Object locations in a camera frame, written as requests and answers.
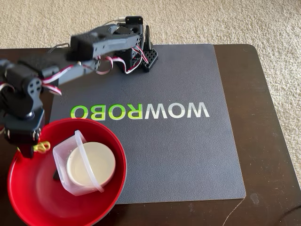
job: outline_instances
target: red bowl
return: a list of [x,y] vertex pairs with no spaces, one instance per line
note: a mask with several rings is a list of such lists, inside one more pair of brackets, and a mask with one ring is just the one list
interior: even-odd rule
[[[116,169],[104,192],[74,196],[61,181],[53,180],[56,170],[52,148],[80,130],[87,142],[107,145],[114,153]],[[104,125],[88,119],[63,119],[48,124],[40,141],[49,141],[51,150],[35,153],[32,159],[17,152],[8,174],[8,195],[17,215],[31,226],[83,226],[102,219],[115,205],[123,189],[127,161],[117,137]]]

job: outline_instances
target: printed logo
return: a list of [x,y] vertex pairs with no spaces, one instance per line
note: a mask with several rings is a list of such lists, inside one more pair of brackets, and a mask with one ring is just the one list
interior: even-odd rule
[[[178,107],[180,108],[180,111],[175,111],[174,109]],[[75,113],[77,110],[82,109],[84,111],[83,115],[81,117],[76,117]],[[197,118],[201,117],[202,111],[204,112],[205,117],[209,117],[209,113],[205,107],[205,104],[203,102],[199,102],[198,108],[195,107],[194,103],[188,104],[188,109],[186,110],[184,105],[180,103],[172,103],[168,106],[167,113],[165,111],[165,108],[163,104],[158,104],[156,110],[152,104],[147,104],[145,114],[143,114],[143,105],[138,104],[137,108],[135,108],[132,104],[127,104],[127,109],[120,104],[111,105],[106,111],[107,107],[106,105],[94,105],[91,107],[91,119],[95,121],[104,121],[106,120],[106,114],[108,114],[109,118],[113,120],[121,120],[126,115],[129,119],[137,120],[137,119],[149,119],[154,118],[158,119],[159,116],[163,117],[164,119],[167,119],[168,117],[172,117],[175,119],[179,119],[182,117],[191,118],[191,115],[195,115]],[[120,115],[114,115],[113,110],[119,109]],[[71,118],[82,118],[86,119],[89,115],[89,110],[82,105],[75,106],[71,109]]]

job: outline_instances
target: white cup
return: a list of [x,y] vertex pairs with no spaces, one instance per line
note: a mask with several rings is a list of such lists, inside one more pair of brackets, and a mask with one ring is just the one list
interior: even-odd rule
[[[113,152],[106,145],[98,142],[83,144],[91,170],[103,187],[113,177],[116,161]],[[86,170],[79,148],[75,148],[67,160],[67,174],[69,179],[78,186],[94,187]]]

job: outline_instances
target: mouse pad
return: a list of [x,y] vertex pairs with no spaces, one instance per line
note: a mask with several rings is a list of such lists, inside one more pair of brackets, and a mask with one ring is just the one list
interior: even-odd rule
[[91,73],[60,86],[51,121],[104,124],[127,157],[117,203],[246,196],[213,45],[156,45],[149,73]]

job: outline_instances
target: white wire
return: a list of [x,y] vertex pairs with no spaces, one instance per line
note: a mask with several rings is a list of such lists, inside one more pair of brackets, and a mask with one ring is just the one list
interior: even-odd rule
[[69,71],[73,66],[68,66],[67,68],[63,69],[62,71],[56,73],[55,75],[51,76],[49,79],[44,79],[43,83],[48,84],[51,83],[57,79],[59,79],[62,75],[64,75],[67,71]]
[[117,17],[115,19],[108,20],[102,26],[105,26],[106,24],[111,23],[111,22],[125,22],[125,21],[126,21],[125,17]]
[[2,84],[0,84],[0,91],[1,91],[4,87],[6,87],[6,86],[11,87],[11,88],[15,91],[15,88],[14,88],[12,85],[8,84],[8,83],[2,83]]
[[112,20],[108,20],[107,22],[105,22],[102,26],[105,26],[106,24],[108,24],[108,23],[111,23],[111,22],[114,22],[115,21],[115,19],[112,19]]
[[125,71],[124,71],[125,74],[130,74],[132,71],[134,71],[141,64],[141,61],[142,61],[142,57],[140,58],[139,63],[134,68],[127,70],[126,63],[123,59],[121,59],[120,57],[113,58],[113,62],[121,62],[123,64],[124,69],[125,69]]
[[140,46],[138,46],[138,45],[137,45],[137,48],[140,50],[141,56],[144,57],[144,61],[148,64],[149,61],[147,60],[146,56],[144,55],[143,50],[142,50],[142,49],[140,48]]
[[112,58],[110,56],[106,56],[105,59],[110,62],[111,68],[109,70],[105,71],[105,72],[96,71],[97,74],[104,75],[104,74],[109,73],[113,69],[113,60],[112,60]]
[[137,53],[139,53],[140,56],[143,58],[143,60],[144,60],[147,64],[149,63],[149,61],[147,60],[147,58],[145,57],[145,55],[140,53],[140,52],[141,52],[141,49],[140,49],[140,48],[139,48],[139,51],[138,51],[138,50],[136,50],[134,47],[132,47],[132,50],[135,51],[135,52],[137,52]]
[[49,90],[50,93],[56,94],[56,95],[62,95],[62,92],[60,91],[59,88],[51,86],[51,85],[47,85],[47,84],[42,84],[42,87],[45,87]]
[[5,127],[3,127],[1,130],[0,130],[0,135],[4,132],[5,130]]

